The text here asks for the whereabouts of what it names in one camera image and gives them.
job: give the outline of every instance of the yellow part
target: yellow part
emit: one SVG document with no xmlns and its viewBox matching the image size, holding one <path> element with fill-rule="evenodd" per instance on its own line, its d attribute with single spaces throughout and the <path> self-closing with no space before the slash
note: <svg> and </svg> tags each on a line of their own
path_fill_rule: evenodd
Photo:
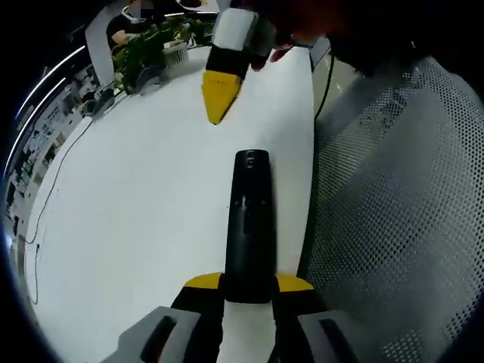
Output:
<svg viewBox="0 0 484 363">
<path fill-rule="evenodd" d="M 185 287 L 216 290 L 219 288 L 219 280 L 221 274 L 221 272 L 217 272 L 215 274 L 197 276 L 189 280 L 189 282 L 185 284 Z"/>
<path fill-rule="evenodd" d="M 314 287 L 302 278 L 297 278 L 294 275 L 285 274 L 280 272 L 277 274 L 279 290 L 282 293 L 289 293 L 291 291 L 305 291 L 314 290 Z"/>
<path fill-rule="evenodd" d="M 207 70 L 203 74 L 202 93 L 209 121 L 218 125 L 237 98 L 242 78 L 234 74 Z"/>
</svg>

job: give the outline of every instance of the black cylindrical object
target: black cylindrical object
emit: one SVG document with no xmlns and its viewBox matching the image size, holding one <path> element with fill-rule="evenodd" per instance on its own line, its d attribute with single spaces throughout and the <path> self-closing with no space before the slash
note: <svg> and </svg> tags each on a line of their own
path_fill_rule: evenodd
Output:
<svg viewBox="0 0 484 363">
<path fill-rule="evenodd" d="M 235 157 L 222 289 L 233 303 L 268 303 L 275 288 L 276 233 L 269 154 Z"/>
</svg>

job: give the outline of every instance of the white table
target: white table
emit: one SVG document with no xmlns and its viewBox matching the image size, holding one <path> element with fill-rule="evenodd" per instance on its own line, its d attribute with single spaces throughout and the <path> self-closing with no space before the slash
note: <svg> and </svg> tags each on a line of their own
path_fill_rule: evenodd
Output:
<svg viewBox="0 0 484 363">
<path fill-rule="evenodd" d="M 207 54 L 206 48 L 189 52 L 190 59 L 198 60 Z M 278 269 L 296 273 L 312 180 L 308 51 L 293 49 L 277 64 L 250 71 L 219 126 L 206 119 L 202 72 L 123 100 L 91 125 L 64 161 L 36 241 L 41 245 L 39 304 L 33 308 L 44 334 L 66 361 L 102 360 L 115 350 L 124 330 L 157 306 L 170 306 L 187 280 L 223 271 L 239 150 L 262 148 L 271 155 Z M 33 205 L 28 240 L 62 156 L 90 122 L 79 124 L 47 171 Z M 32 295 L 35 249 L 26 247 Z M 228 316 L 241 309 L 245 307 L 227 308 L 227 339 L 219 361 L 244 348 L 237 346 L 234 334 L 252 334 L 255 342 L 250 343 L 259 344 L 254 351 L 268 358 L 273 327 L 258 332 L 260 337 L 248 327 L 235 327 Z M 270 306 L 262 310 L 261 316 L 270 315 Z"/>
</svg>

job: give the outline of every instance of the gray mesh fabric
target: gray mesh fabric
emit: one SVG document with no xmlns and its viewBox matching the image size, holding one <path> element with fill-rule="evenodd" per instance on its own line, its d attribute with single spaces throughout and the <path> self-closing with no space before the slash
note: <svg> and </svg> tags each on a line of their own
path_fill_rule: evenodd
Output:
<svg viewBox="0 0 484 363">
<path fill-rule="evenodd" d="M 302 276 L 375 358 L 435 361 L 484 286 L 481 101 L 431 58 L 388 67 L 317 121 L 315 163 Z"/>
</svg>

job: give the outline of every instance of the white desk surface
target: white desk surface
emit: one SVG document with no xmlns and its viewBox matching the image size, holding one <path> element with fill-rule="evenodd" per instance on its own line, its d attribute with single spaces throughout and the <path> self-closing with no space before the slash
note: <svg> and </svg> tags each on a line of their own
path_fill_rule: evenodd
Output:
<svg viewBox="0 0 484 363">
<path fill-rule="evenodd" d="M 206 48 L 189 51 L 191 59 L 207 54 Z M 297 270 L 312 181 L 308 51 L 293 49 L 277 64 L 250 71 L 239 99 L 219 126 L 206 120 L 202 72 L 120 102 L 92 124 L 62 165 L 36 241 L 39 304 L 33 308 L 65 361 L 106 358 L 124 330 L 157 306 L 170 306 L 187 280 L 223 271 L 234 156 L 239 150 L 262 148 L 271 155 L 278 269 Z M 47 171 L 27 240 L 33 237 L 62 156 L 90 122 L 79 124 Z M 27 245 L 26 278 L 32 296 L 35 254 L 36 245 Z M 232 306 L 226 315 L 239 308 Z M 257 335 L 250 327 L 230 329 L 228 320 L 225 335 L 232 343 L 222 344 L 219 361 L 229 355 L 233 362 L 245 348 L 244 342 L 234 346 L 241 340 L 231 334 L 252 334 L 252 340 Z M 256 339 L 256 350 L 264 358 L 271 351 L 272 334 Z"/>
</svg>

